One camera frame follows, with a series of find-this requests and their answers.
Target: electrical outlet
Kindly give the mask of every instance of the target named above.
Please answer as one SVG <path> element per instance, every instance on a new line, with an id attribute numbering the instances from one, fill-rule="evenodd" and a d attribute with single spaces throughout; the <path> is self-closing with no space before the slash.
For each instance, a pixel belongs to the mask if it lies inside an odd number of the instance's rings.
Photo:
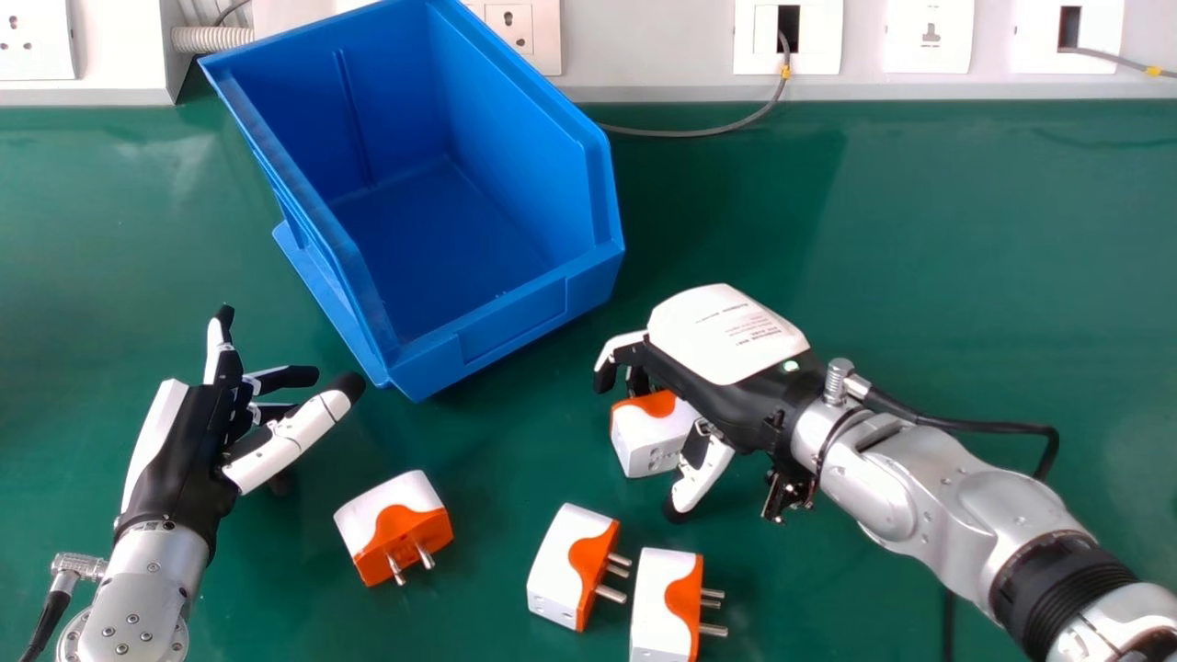
<path id="1" fill-rule="evenodd" d="M 840 73 L 843 12 L 843 0 L 736 0 L 732 72 L 779 73 L 785 32 L 793 73 Z"/>
<path id="2" fill-rule="evenodd" d="M 531 5 L 487 5 L 486 25 L 521 55 L 536 52 Z"/>
<path id="3" fill-rule="evenodd" d="M 560 0 L 464 2 L 496 34 L 544 75 L 561 75 Z"/>
<path id="4" fill-rule="evenodd" d="M 1124 0 L 1017 0 L 1010 71 L 1116 73 L 1115 62 L 1058 48 L 1072 45 L 1118 55 L 1123 29 Z"/>
<path id="5" fill-rule="evenodd" d="M 973 0 L 891 0 L 883 71 L 969 73 Z"/>
<path id="6" fill-rule="evenodd" d="M 0 80 L 73 80 L 68 0 L 0 1 Z"/>

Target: power adapter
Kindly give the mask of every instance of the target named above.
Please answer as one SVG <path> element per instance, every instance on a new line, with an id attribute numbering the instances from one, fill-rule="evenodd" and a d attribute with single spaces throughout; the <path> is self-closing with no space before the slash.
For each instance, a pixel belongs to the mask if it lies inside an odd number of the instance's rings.
<path id="1" fill-rule="evenodd" d="M 527 576 L 527 609 L 583 633 L 597 596 L 618 604 L 624 593 L 601 583 L 605 572 L 629 578 L 632 561 L 613 552 L 620 523 L 565 503 L 552 519 Z"/>
<path id="2" fill-rule="evenodd" d="M 699 636 L 727 636 L 701 622 L 703 608 L 719 609 L 724 591 L 703 588 L 703 556 L 644 548 L 633 587 L 630 662 L 694 662 Z"/>
<path id="3" fill-rule="evenodd" d="M 699 412 L 671 391 L 626 398 L 613 405 L 610 438 L 627 478 L 664 474 L 678 466 Z"/>
<path id="4" fill-rule="evenodd" d="M 335 511 L 335 527 L 365 585 L 388 578 L 405 585 L 404 570 L 453 541 L 450 512 L 424 471 L 410 471 L 377 485 Z"/>

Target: robotic arm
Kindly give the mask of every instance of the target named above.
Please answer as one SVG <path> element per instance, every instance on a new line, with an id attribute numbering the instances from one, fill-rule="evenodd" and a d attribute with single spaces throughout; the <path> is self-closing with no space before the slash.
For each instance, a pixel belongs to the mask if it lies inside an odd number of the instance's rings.
<path id="1" fill-rule="evenodd" d="M 603 350 L 594 389 L 629 366 L 631 396 L 669 389 L 700 415 L 664 511 L 685 521 L 736 455 L 771 459 L 764 518 L 818 491 L 884 549 L 924 563 L 1036 662 L 1177 662 L 1177 597 L 1103 550 L 1040 481 L 973 457 L 945 429 L 727 285 L 681 292 Z M 989 424 L 989 431 L 1046 433 Z M 1037 475 L 1044 475 L 1052 455 Z"/>
<path id="2" fill-rule="evenodd" d="M 131 457 L 111 560 L 58 555 L 21 662 L 40 655 L 79 580 L 99 588 L 93 604 L 66 625 L 58 662 L 182 662 L 187 618 L 220 521 L 239 496 L 275 478 L 363 395 L 364 379 L 345 373 L 301 405 L 254 402 L 278 389 L 312 386 L 319 371 L 245 373 L 232 323 L 233 309 L 222 306 L 208 324 L 202 384 L 160 384 Z"/>

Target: blue plastic bin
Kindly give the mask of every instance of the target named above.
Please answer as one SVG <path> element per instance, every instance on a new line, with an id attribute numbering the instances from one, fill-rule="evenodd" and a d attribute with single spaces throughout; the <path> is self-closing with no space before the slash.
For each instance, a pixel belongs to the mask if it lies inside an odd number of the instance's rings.
<path id="1" fill-rule="evenodd" d="M 457 0 L 201 66 L 273 185 L 274 238 L 378 386 L 421 400 L 609 299 L 609 141 Z"/>

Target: green tabletop surface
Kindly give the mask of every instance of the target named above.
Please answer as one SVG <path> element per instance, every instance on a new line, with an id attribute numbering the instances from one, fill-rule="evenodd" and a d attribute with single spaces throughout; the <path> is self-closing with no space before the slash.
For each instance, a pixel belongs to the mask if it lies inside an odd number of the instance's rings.
<path id="1" fill-rule="evenodd" d="M 247 369 L 357 368 L 272 240 L 278 206 L 199 73 L 181 101 L 0 112 L 0 657 L 24 649 L 54 552 L 109 552 L 144 415 L 160 380 L 200 379 L 222 302 Z M 588 113 L 685 128 L 747 108 Z M 712 282 L 920 409 L 1053 423 L 1050 484 L 1142 577 L 1177 587 L 1177 102 L 798 104 L 720 138 L 617 138 L 613 158 L 629 252 L 612 303 L 424 404 L 370 390 L 292 495 L 259 491 L 225 521 L 189 660 L 625 660 L 625 607 L 598 601 L 583 634 L 527 613 L 565 502 L 620 519 L 627 556 L 705 555 L 705 584 L 729 596 L 706 620 L 731 636 L 705 640 L 704 662 L 938 660 L 931 572 L 829 499 L 762 521 L 765 458 L 737 458 L 681 527 L 660 514 L 666 476 L 621 475 L 620 391 L 593 395 L 593 360 Z M 1040 449 L 965 441 L 1023 471 Z M 332 514 L 412 469 L 455 539 L 432 572 L 367 589 Z M 957 640 L 962 661 L 1019 655 L 969 607 Z"/>

